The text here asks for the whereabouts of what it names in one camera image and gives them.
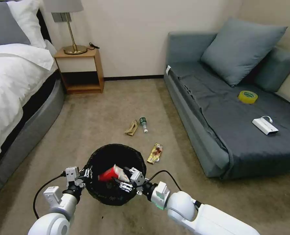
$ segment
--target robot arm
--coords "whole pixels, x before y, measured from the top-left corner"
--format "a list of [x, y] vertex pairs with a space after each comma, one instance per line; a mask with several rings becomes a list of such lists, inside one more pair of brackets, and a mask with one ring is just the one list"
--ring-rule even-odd
[[146, 195], [158, 208], [167, 210], [168, 216], [196, 235], [259, 235], [248, 224], [224, 213], [223, 211], [193, 199], [183, 191], [171, 193], [166, 183], [152, 184], [142, 173], [132, 168], [131, 184], [121, 182], [120, 187], [136, 188], [137, 194]]
[[[130, 184], [119, 182], [120, 188], [130, 193], [136, 188], [138, 195], [145, 195], [158, 208], [167, 210], [168, 216], [196, 235], [259, 235], [248, 224], [221, 210], [194, 200], [183, 191], [171, 193], [166, 183], [151, 183], [135, 168], [129, 169]], [[39, 218], [28, 235], [68, 235], [76, 204], [85, 187], [85, 179], [91, 178], [89, 169], [77, 167], [66, 169], [68, 189], [59, 192], [59, 187], [49, 187], [43, 193], [50, 205], [50, 213]]]

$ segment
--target white wall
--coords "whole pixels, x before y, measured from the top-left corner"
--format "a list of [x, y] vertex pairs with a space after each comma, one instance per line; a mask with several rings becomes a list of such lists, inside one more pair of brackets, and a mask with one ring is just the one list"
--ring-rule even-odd
[[[212, 31], [236, 16], [242, 0], [82, 0], [71, 14], [77, 44], [100, 47], [105, 77], [163, 74], [169, 31]], [[66, 23], [45, 13], [54, 46], [70, 45]]]
[[[239, 18], [261, 24], [288, 26], [279, 45], [290, 51], [290, 0], [244, 0]], [[290, 75], [278, 93], [290, 100]]]

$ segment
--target table lamp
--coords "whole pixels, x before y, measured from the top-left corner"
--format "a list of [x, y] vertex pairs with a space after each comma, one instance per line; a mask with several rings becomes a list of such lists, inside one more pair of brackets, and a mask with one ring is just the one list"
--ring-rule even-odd
[[73, 45], [64, 47], [64, 53], [68, 55], [78, 55], [85, 53], [87, 51], [87, 47], [75, 44], [70, 22], [67, 17], [67, 12], [79, 12], [83, 10], [81, 0], [44, 0], [44, 6], [46, 11], [64, 13], [66, 15]]

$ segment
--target label tag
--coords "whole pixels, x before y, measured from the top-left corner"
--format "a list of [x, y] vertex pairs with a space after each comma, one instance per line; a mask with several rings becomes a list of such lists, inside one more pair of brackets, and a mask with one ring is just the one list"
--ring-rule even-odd
[[171, 69], [170, 65], [168, 65], [167, 70], [165, 71], [167, 75], [169, 75], [169, 70]]

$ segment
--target carpet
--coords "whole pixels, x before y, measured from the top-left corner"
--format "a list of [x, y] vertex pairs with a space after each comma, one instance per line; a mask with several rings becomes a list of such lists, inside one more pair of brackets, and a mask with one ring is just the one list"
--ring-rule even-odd
[[[134, 119], [146, 117], [148, 133], [138, 128], [124, 134]], [[155, 142], [163, 145], [160, 161], [147, 165], [147, 177], [165, 169], [193, 198], [248, 223], [260, 234], [290, 234], [290, 174], [220, 181], [205, 177], [163, 79], [109, 81], [103, 94], [71, 95], [42, 141], [0, 192], [0, 235], [27, 234], [35, 222], [35, 192], [68, 166], [85, 165], [90, 155], [109, 143], [140, 151], [146, 161]], [[167, 174], [164, 181], [175, 192]], [[65, 178], [51, 186], [66, 186]], [[36, 208], [48, 212], [42, 195]], [[106, 206], [83, 191], [70, 234], [191, 234], [175, 224], [145, 196], [121, 207]]]

